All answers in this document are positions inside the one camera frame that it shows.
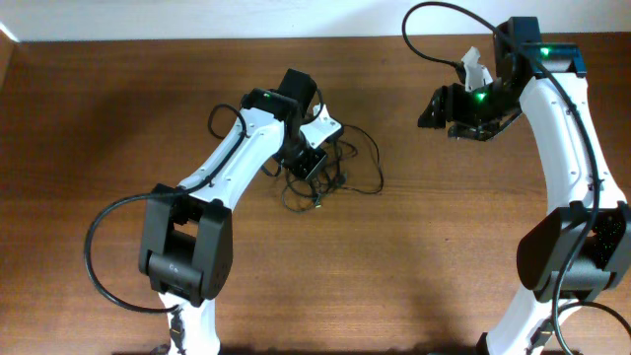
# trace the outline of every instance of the black cable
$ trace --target black cable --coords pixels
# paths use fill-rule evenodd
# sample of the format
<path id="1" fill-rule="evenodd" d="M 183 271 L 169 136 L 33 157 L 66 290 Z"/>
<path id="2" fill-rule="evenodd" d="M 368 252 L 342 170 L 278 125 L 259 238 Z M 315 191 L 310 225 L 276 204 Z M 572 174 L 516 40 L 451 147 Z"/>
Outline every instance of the black cable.
<path id="1" fill-rule="evenodd" d="M 561 345 L 561 348 L 563 349 L 563 351 L 566 354 L 572 355 L 572 350 L 570 350 L 570 347 L 565 342 L 565 339 L 563 338 L 563 333 L 561 332 L 561 326 L 559 324 L 559 299 L 561 298 L 561 285 L 563 283 L 563 279 L 565 278 L 565 274 L 568 272 L 568 270 L 570 269 L 570 267 L 572 265 L 572 262 L 576 259 L 578 253 L 580 252 L 580 250 L 581 250 L 581 248 L 582 248 L 582 246 L 583 246 L 583 244 L 584 244 L 584 242 L 585 242 L 585 240 L 586 240 L 586 238 L 588 236 L 588 233 L 590 232 L 590 230 L 594 226 L 594 223 L 596 222 L 596 217 L 597 217 L 597 214 L 598 214 L 598 204 L 600 203 L 600 179 L 598 177 L 598 169 L 597 169 L 597 166 L 596 166 L 596 154 L 594 153 L 594 147 L 592 146 L 592 142 L 590 141 L 590 136 L 589 136 L 589 134 L 587 132 L 587 129 L 586 129 L 585 125 L 583 124 L 583 121 L 581 120 L 581 115 L 580 115 L 579 111 L 577 110 L 577 106 L 572 102 L 572 99 L 566 93 L 566 91 L 563 89 L 563 87 L 558 82 L 558 80 L 552 75 L 552 73 L 547 68 L 545 68 L 545 66 L 543 64 L 541 64 L 535 58 L 531 57 L 519 45 L 514 43 L 509 37 L 507 37 L 504 33 L 499 31 L 495 26 L 491 25 L 486 20 L 484 20 L 481 17 L 475 15 L 474 13 L 472 13 L 472 12 L 470 12 L 470 11 L 464 9 L 464 8 L 461 8 L 458 5 L 449 4 L 449 3 L 443 3 L 443 2 L 438 2 L 438 1 L 429 1 L 429 2 L 424 2 L 424 3 L 420 3 L 418 5 L 413 6 L 407 12 L 407 14 L 405 14 L 405 18 L 403 19 L 403 35 L 404 35 L 404 39 L 405 39 L 406 43 L 408 43 L 408 46 L 410 46 L 410 49 L 412 49 L 412 51 L 414 51 L 415 53 L 421 55 L 424 58 L 426 57 L 426 55 L 422 54 L 421 52 L 416 50 L 413 46 L 411 46 L 411 44 L 409 43 L 409 40 L 406 39 L 406 34 L 405 34 L 405 23 L 407 21 L 407 18 L 414 11 L 418 10 L 419 8 L 425 7 L 425 6 L 440 6 L 440 7 L 453 9 L 453 10 L 456 10 L 458 12 L 461 12 L 461 13 L 465 14 L 466 16 L 474 19 L 475 21 L 477 21 L 478 23 L 482 24 L 484 27 L 489 29 L 491 32 L 493 32 L 494 36 L 498 37 L 502 42 L 504 42 L 506 45 L 508 45 L 513 51 L 515 51 L 519 55 L 521 55 L 524 58 L 526 58 L 531 64 L 536 66 L 537 69 L 539 69 L 541 71 L 541 73 L 543 74 L 543 76 L 545 78 L 550 80 L 550 82 L 552 83 L 554 88 L 559 92 L 559 95 L 561 96 L 561 98 L 563 99 L 565 104 L 568 106 L 568 109 L 572 113 L 572 115 L 574 117 L 574 120 L 576 121 L 576 125 L 579 128 L 579 132 L 581 133 L 581 138 L 583 140 L 583 144 L 585 145 L 586 151 L 588 153 L 588 159 L 589 159 L 590 168 L 591 168 L 591 171 L 592 171 L 592 179 L 593 179 L 592 191 L 594 192 L 594 203 L 593 203 L 592 213 L 590 214 L 589 220 L 585 224 L 585 227 L 581 231 L 581 234 L 579 235 L 579 237 L 577 238 L 576 242 L 572 246 L 570 254 L 568 255 L 568 257 L 563 262 L 563 265 L 561 267 L 561 270 L 559 271 L 559 275 L 558 275 L 558 277 L 556 279 L 556 282 L 555 282 L 555 285 L 554 285 L 554 293 L 553 293 L 553 297 L 552 297 L 552 325 L 554 327 L 554 332 L 555 332 L 556 338 L 559 341 L 559 344 Z"/>
<path id="2" fill-rule="evenodd" d="M 354 126 L 351 124 L 344 124 L 344 127 L 348 127 L 348 128 L 353 128 L 355 130 L 358 130 L 360 132 L 362 132 L 368 139 L 370 139 L 371 142 L 373 142 L 373 145 L 375 146 L 375 151 L 377 153 L 377 161 L 376 161 L 376 165 L 377 165 L 377 172 L 379 173 L 379 186 L 372 190 L 372 191 L 366 191 L 366 190 L 362 190 L 356 187 L 349 187 L 349 186 L 341 186 L 341 189 L 345 189 L 345 190 L 349 190 L 349 191 L 355 191 L 355 192 L 359 192 L 362 194 L 378 194 L 380 192 L 382 192 L 382 190 L 384 189 L 384 184 L 386 183 L 386 179 L 384 178 L 384 170 L 382 169 L 382 155 L 381 152 L 379 150 L 379 145 L 377 144 L 377 142 L 375 142 L 375 139 L 373 139 L 373 137 L 371 137 L 370 134 L 368 134 L 365 130 L 363 130 L 362 128 L 358 127 L 358 126 Z"/>
<path id="3" fill-rule="evenodd" d="M 454 61 L 450 61 L 450 60 L 446 60 L 446 59 L 439 59 L 439 58 L 435 58 L 432 56 L 429 56 L 427 54 L 423 54 L 423 52 L 421 52 L 420 50 L 416 49 L 416 47 L 412 44 L 412 42 L 410 41 L 410 38 L 408 38 L 407 36 L 407 30 L 406 25 L 407 25 L 407 19 L 410 17 L 410 15 L 412 15 L 412 13 L 417 9 L 417 7 L 413 7 L 411 8 L 407 14 L 405 14 L 405 17 L 403 18 L 403 24 L 401 25 L 401 31 L 403 32 L 403 40 L 405 40 L 405 44 L 407 44 L 407 46 L 414 52 L 416 53 L 418 56 L 420 56 L 423 59 L 427 59 L 429 61 L 433 61 L 436 63 L 442 63 L 442 64 L 447 64 L 451 67 L 454 67 L 455 70 L 460 70 L 460 64 L 456 63 Z"/>
<path id="4" fill-rule="evenodd" d="M 322 113 L 322 109 L 324 108 L 324 99 L 322 98 L 322 90 L 319 88 L 315 88 L 315 92 L 317 93 L 317 99 L 319 100 L 319 110 L 315 115 L 309 114 L 310 118 L 303 122 L 303 124 L 309 124 L 316 120 L 319 115 Z"/>
<path id="5" fill-rule="evenodd" d="M 631 325 L 629 324 L 629 322 L 620 313 L 618 313 L 616 310 L 614 310 L 614 309 L 612 309 L 612 308 L 610 308 L 608 306 L 602 305 L 600 303 L 597 303 L 597 302 L 579 301 L 579 302 L 574 302 L 574 303 L 571 303 L 571 304 L 567 304 L 567 305 L 561 306 L 561 307 L 559 307 L 559 315 L 561 315 L 565 311 L 568 311 L 568 310 L 576 308 L 576 307 L 589 307 L 589 308 L 594 308 L 594 309 L 602 310 L 602 311 L 605 311 L 605 312 L 609 313 L 616 320 L 618 320 L 620 322 L 620 324 L 622 324 L 622 326 L 624 326 L 624 329 L 627 331 L 627 334 L 631 338 Z M 545 323 L 543 323 L 539 327 L 539 329 L 544 328 L 546 323 L 551 323 L 551 322 L 552 322 L 552 318 L 548 318 L 545 321 Z"/>
<path id="6" fill-rule="evenodd" d="M 362 193 L 362 194 L 377 194 L 377 193 L 381 192 L 384 189 L 385 178 L 384 178 L 384 172 L 382 170 L 382 158 L 381 158 L 381 151 L 379 149 L 379 145 L 377 144 L 375 139 L 373 139 L 373 137 L 371 137 L 371 135 L 368 134 L 362 128 L 354 126 L 354 125 L 350 125 L 350 124 L 342 124 L 342 125 L 345 128 L 352 128 L 352 129 L 355 129 L 355 130 L 361 132 L 375 146 L 375 150 L 376 150 L 376 153 L 377 153 L 376 165 L 377 165 L 377 170 L 378 170 L 379 176 L 380 176 L 380 184 L 379 184 L 379 186 L 375 190 L 368 190 L 368 191 L 367 190 L 362 190 L 362 189 L 359 189 L 359 188 L 356 188 L 356 187 L 344 186 L 344 183 L 346 183 L 346 175 L 341 172 L 341 165 L 340 165 L 340 163 L 342 161 L 345 161 L 345 160 L 357 157 L 359 155 L 359 150 L 353 144 L 351 144 L 351 143 L 349 143 L 347 141 L 338 139 L 338 140 L 335 140 L 335 141 L 331 142 L 328 145 L 328 147 L 331 147 L 332 151 L 333 151 L 332 161 L 326 164 L 325 168 L 320 172 L 318 177 L 316 177 L 313 181 L 309 182 L 309 187 L 311 189 L 311 193 L 304 193 L 304 192 L 299 191 L 297 188 L 295 188 L 294 187 L 294 183 L 298 182 L 299 180 L 297 178 L 292 179 L 290 171 L 286 170 L 286 172 L 285 172 L 286 185 L 283 188 L 283 190 L 281 191 L 281 202 L 282 202 L 283 206 L 285 208 L 287 208 L 288 210 L 290 210 L 292 212 L 295 212 L 295 213 L 301 213 L 301 214 L 305 213 L 305 212 L 308 212 L 308 211 L 311 211 L 311 210 L 313 210 L 315 208 L 318 208 L 320 206 L 320 202 L 326 196 L 330 195 L 331 193 L 333 193 L 334 191 L 336 191 L 338 189 L 354 191 L 354 192 L 358 192 L 358 193 Z M 344 154 L 342 147 L 338 146 L 338 144 L 350 148 L 350 152 L 347 153 L 347 154 Z M 335 172 L 331 176 L 326 169 L 327 168 L 332 168 L 332 167 L 335 167 Z M 320 177 L 324 177 L 326 181 L 324 181 L 324 182 L 320 181 L 320 179 L 319 179 Z M 287 203 L 287 198 L 286 198 L 286 193 L 288 191 L 292 191 L 295 195 L 297 195 L 300 198 L 311 200 L 312 204 L 309 205 L 308 207 L 300 208 L 300 209 L 296 209 L 296 208 L 290 207 L 288 205 L 288 203 Z"/>
<path id="7" fill-rule="evenodd" d="M 278 165 L 278 168 L 276 169 L 276 173 L 272 173 L 271 171 L 269 171 L 267 168 L 265 168 L 265 166 L 261 166 L 260 170 L 267 176 L 269 176 L 270 178 L 278 178 L 280 177 L 280 173 L 282 172 L 282 167 L 280 166 L 280 164 Z"/>
<path id="8" fill-rule="evenodd" d="M 118 208 L 118 207 L 120 207 L 120 206 L 122 206 L 124 204 L 130 203 L 130 202 L 134 202 L 134 201 L 146 200 L 146 199 L 150 199 L 150 198 L 181 197 L 181 196 L 188 195 L 188 194 L 190 194 L 192 192 L 198 191 L 198 190 L 204 188 L 208 184 L 212 185 L 213 178 L 216 177 L 217 174 L 226 166 L 226 164 L 230 161 L 230 159 L 235 154 L 235 152 L 237 151 L 239 146 L 241 146 L 241 144 L 243 143 L 243 141 L 244 141 L 244 139 L 246 137 L 246 127 L 245 127 L 245 119 L 244 119 L 244 117 L 241 115 L 241 113 L 236 108 L 234 108 L 234 107 L 232 107 L 232 106 L 230 106 L 228 104 L 218 104 L 210 112 L 210 115 L 208 117 L 208 128 L 211 131 L 211 134 L 213 134 L 212 128 L 211 128 L 213 117 L 215 116 L 215 113 L 217 113 L 217 110 L 219 110 L 222 107 L 231 110 L 234 114 L 237 115 L 237 118 L 239 119 L 239 121 L 240 121 L 240 123 L 242 125 L 242 132 L 240 133 L 239 139 L 237 140 L 235 145 L 231 148 L 231 150 L 224 157 L 224 159 L 219 163 L 217 168 L 215 168 L 215 170 L 212 173 L 210 173 L 207 177 L 205 177 L 203 181 L 201 181 L 196 186 L 193 186 L 193 187 L 190 187 L 190 188 L 187 188 L 187 189 L 178 190 L 176 192 L 169 192 L 169 193 L 154 193 L 154 192 L 150 192 L 150 193 L 141 193 L 141 194 L 136 194 L 136 195 L 133 195 L 133 196 L 121 198 L 121 199 L 111 203 L 108 207 L 104 208 L 101 212 L 99 212 L 99 214 L 97 215 L 95 220 L 92 222 L 92 224 L 90 224 L 90 228 L 88 229 L 88 233 L 86 234 L 86 240 L 85 240 L 85 243 L 84 243 L 84 250 L 83 250 L 83 257 L 84 257 L 84 262 L 85 262 L 85 265 L 86 265 L 86 269 L 88 270 L 88 277 L 90 278 L 90 281 L 92 281 L 92 284 L 95 286 L 97 291 L 99 291 L 99 293 L 101 295 L 103 295 L 105 298 L 107 298 L 108 300 L 113 302 L 115 305 L 123 307 L 125 310 L 139 312 L 139 313 L 145 313 L 145 314 L 170 313 L 170 312 L 173 312 L 173 311 L 177 310 L 177 308 L 179 307 L 179 306 L 173 306 L 173 307 L 170 307 L 170 308 L 167 308 L 167 309 L 145 308 L 145 307 L 140 307 L 140 306 L 129 304 L 129 303 L 119 299 L 118 297 L 114 296 L 101 283 L 101 281 L 99 281 L 99 278 L 97 277 L 97 274 L 95 273 L 95 270 L 94 270 L 94 268 L 92 266 L 92 240 L 93 240 L 93 238 L 95 236 L 95 231 L 97 230 L 97 227 L 99 226 L 99 223 L 103 220 L 103 218 L 105 218 L 105 216 L 107 216 L 109 213 L 111 213 L 111 211 L 115 210 L 116 208 Z"/>

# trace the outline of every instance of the wood grain surface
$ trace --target wood grain surface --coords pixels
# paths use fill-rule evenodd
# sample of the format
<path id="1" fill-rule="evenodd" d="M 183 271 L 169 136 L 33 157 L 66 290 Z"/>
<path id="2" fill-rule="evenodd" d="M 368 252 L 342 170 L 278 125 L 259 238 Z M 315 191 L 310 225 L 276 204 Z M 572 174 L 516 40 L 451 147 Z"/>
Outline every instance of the wood grain surface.
<path id="1" fill-rule="evenodd" d="M 602 150 L 631 195 L 631 35 L 547 39 L 580 45 Z M 415 42 L 454 60 L 476 45 L 493 67 L 488 35 Z M 164 316 L 119 309 L 90 284 L 88 225 L 114 199 L 187 177 L 219 143 L 206 131 L 212 106 L 276 87 L 289 67 L 317 80 L 333 116 L 374 136 L 386 188 L 296 215 L 280 203 L 283 181 L 259 174 L 234 215 L 233 271 L 217 299 L 223 343 L 427 351 L 491 329 L 520 284 L 517 245 L 545 216 L 545 183 L 525 118 L 490 143 L 416 128 L 434 90 L 456 80 L 451 68 L 399 37 L 21 43 L 0 94 L 0 353 L 146 354 L 167 342 Z M 343 166 L 349 184 L 375 186 L 370 145 L 347 139 L 360 147 Z M 143 212 L 136 203 L 104 221 L 95 269 L 121 298 L 159 307 L 137 270 Z M 629 279 L 599 299 L 631 319 Z M 565 329 L 587 354 L 631 348 L 598 311 Z"/>
<path id="2" fill-rule="evenodd" d="M 7 69 L 9 68 L 11 54 L 13 54 L 13 42 L 2 31 L 0 31 L 0 90 L 2 90 L 4 77 L 7 73 Z"/>

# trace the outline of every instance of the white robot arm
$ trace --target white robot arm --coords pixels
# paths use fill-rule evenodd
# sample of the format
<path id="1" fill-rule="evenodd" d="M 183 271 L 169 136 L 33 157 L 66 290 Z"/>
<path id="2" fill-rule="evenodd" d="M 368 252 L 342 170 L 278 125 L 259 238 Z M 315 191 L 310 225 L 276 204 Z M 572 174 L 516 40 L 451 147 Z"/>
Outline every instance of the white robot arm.
<path id="1" fill-rule="evenodd" d="M 319 106 L 315 107 L 315 114 L 318 112 Z M 205 202 L 221 201 L 225 207 L 234 210 L 259 168 L 281 149 L 285 135 L 284 122 L 275 118 L 274 114 L 259 108 L 242 109 L 241 113 L 247 125 L 246 139 L 230 162 L 213 179 L 213 184 L 191 193 L 191 197 Z M 326 106 L 323 106 L 321 113 L 317 114 L 313 122 L 301 126 L 301 132 L 310 147 L 318 147 L 341 129 L 341 124 L 328 114 Z M 241 123 L 237 121 L 210 158 L 195 173 L 180 182 L 179 186 L 189 188 L 202 181 L 235 145 L 241 132 Z M 166 292 L 159 295 L 166 308 L 177 306 L 175 312 L 168 314 L 171 333 L 169 355 L 219 353 L 220 341 L 215 331 L 214 299 L 204 300 L 200 306 L 195 307 L 176 294 Z"/>
<path id="2" fill-rule="evenodd" d="M 430 5 L 450 7 L 475 17 L 452 4 L 422 3 L 413 7 L 405 19 L 417 8 Z M 452 122 L 450 137 L 488 141 L 522 112 L 526 114 L 545 175 L 547 217 L 520 242 L 517 262 L 522 286 L 497 326 L 482 335 L 476 353 L 538 355 L 554 334 L 550 320 L 553 292 L 562 265 L 574 254 L 573 246 L 579 246 L 577 256 L 569 271 L 563 271 L 565 281 L 561 283 L 558 302 L 559 307 L 572 308 L 560 315 L 558 324 L 583 302 L 615 288 L 628 270 L 631 213 L 596 138 L 588 105 L 587 70 L 578 47 L 543 43 L 536 18 L 511 18 L 493 30 L 498 79 L 493 81 L 488 70 L 477 63 L 479 51 L 472 48 L 460 64 L 452 63 L 458 76 L 465 72 L 465 77 L 460 77 L 464 85 L 438 89 L 419 117 L 418 126 L 445 128 L 447 122 Z M 522 53 L 538 58 L 538 63 Z M 543 75 L 540 66 L 549 74 Z M 550 76 L 569 99 L 561 95 Z M 576 113 L 586 134 L 581 133 L 568 102 L 577 105 Z M 586 141 L 591 142 L 594 164 Z M 597 184 L 592 165 L 597 167 Z M 597 206 L 595 186 L 599 187 Z M 595 208 L 592 229 L 596 235 L 579 245 L 581 230 Z"/>
<path id="3" fill-rule="evenodd" d="M 616 209 L 619 202 L 626 203 L 626 198 L 615 184 L 596 138 L 588 106 L 587 80 L 574 73 L 555 76 L 572 101 L 579 103 L 581 118 L 590 134 L 602 178 L 599 207 Z M 541 158 L 548 195 L 547 214 L 559 207 L 570 207 L 575 201 L 592 208 L 593 194 L 589 186 L 593 182 L 585 146 L 576 122 L 556 89 L 548 79 L 532 78 L 520 96 L 520 106 L 528 118 Z M 563 299 L 560 305 L 574 301 L 576 299 Z M 560 321 L 578 309 L 563 313 Z M 522 285 L 502 320 L 489 331 L 488 353 L 538 355 L 545 343 L 533 348 L 530 340 L 551 312 L 552 301 L 537 301 L 534 292 Z"/>
<path id="4" fill-rule="evenodd" d="M 314 94 L 320 105 L 307 115 Z M 218 354 L 215 302 L 233 263 L 232 212 L 263 164 L 274 158 L 297 179 L 311 182 L 326 165 L 319 146 L 343 134 L 321 92 L 305 73 L 288 70 L 277 90 L 254 89 L 245 95 L 242 109 L 220 104 L 239 120 L 215 152 L 177 188 L 156 185 L 149 194 L 134 195 L 112 203 L 91 225 L 84 248 L 88 275 L 97 290 L 115 304 L 131 311 L 168 313 L 170 355 Z M 128 202 L 147 200 L 139 269 L 153 290 L 160 293 L 164 309 L 128 304 L 112 295 L 98 280 L 91 260 L 91 245 L 99 222 L 111 210 Z M 196 236 L 176 226 L 197 224 Z"/>

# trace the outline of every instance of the black joint housing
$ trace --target black joint housing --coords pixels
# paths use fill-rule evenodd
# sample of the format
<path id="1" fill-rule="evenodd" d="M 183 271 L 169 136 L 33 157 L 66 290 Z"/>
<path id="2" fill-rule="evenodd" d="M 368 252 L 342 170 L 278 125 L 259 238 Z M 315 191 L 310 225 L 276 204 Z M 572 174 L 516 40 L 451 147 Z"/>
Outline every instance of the black joint housing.
<path id="1" fill-rule="evenodd" d="M 311 181 L 326 165 L 327 155 L 319 147 L 308 144 L 300 127 L 316 94 L 317 85 L 309 74 L 288 69 L 277 90 L 254 89 L 242 99 L 243 108 L 258 108 L 285 122 L 283 144 L 274 160 L 289 169 L 298 179 Z M 342 130 L 327 141 L 336 140 Z"/>
<path id="2" fill-rule="evenodd" d="M 557 208 L 520 241 L 520 280 L 537 301 L 552 299 L 562 264 L 589 214 L 582 202 Z M 592 301 L 601 291 L 615 288 L 631 266 L 631 212 L 626 203 L 619 202 L 615 209 L 598 209 L 592 232 L 565 275 L 561 298 Z"/>
<path id="3" fill-rule="evenodd" d="M 571 43 L 544 43 L 536 17 L 512 17 L 498 29 L 551 73 L 587 75 L 579 48 Z M 419 127 L 445 128 L 446 122 L 452 122 L 449 137 L 489 141 L 520 116 L 522 91 L 532 77 L 542 78 L 543 72 L 496 35 L 493 41 L 496 80 L 470 92 L 458 83 L 438 89 L 419 117 Z M 458 66 L 456 72 L 464 82 L 463 68 Z"/>
<path id="4" fill-rule="evenodd" d="M 155 193 L 175 192 L 158 184 Z M 197 223 L 197 236 L 175 224 Z M 147 201 L 138 267 L 151 288 L 185 298 L 194 307 L 224 287 L 233 263 L 232 211 L 189 195 Z"/>

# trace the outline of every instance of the white bracket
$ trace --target white bracket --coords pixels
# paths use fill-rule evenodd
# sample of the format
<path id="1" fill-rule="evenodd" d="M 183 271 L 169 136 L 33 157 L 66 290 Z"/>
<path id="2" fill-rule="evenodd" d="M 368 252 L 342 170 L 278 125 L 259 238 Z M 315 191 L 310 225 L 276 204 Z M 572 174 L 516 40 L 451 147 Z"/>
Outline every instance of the white bracket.
<path id="1" fill-rule="evenodd" d="M 493 77 L 491 77 L 489 70 L 477 62 L 479 59 L 480 51 L 476 47 L 472 47 L 462 58 L 464 71 L 466 72 L 464 89 L 467 92 L 472 92 L 493 82 Z"/>
<path id="2" fill-rule="evenodd" d="M 316 105 L 314 106 L 314 115 L 318 112 L 319 105 Z M 326 109 L 326 105 L 324 105 L 322 113 L 313 122 L 301 126 L 300 130 L 305 135 L 309 144 L 315 148 L 341 128 L 342 125 L 328 114 L 328 109 Z"/>

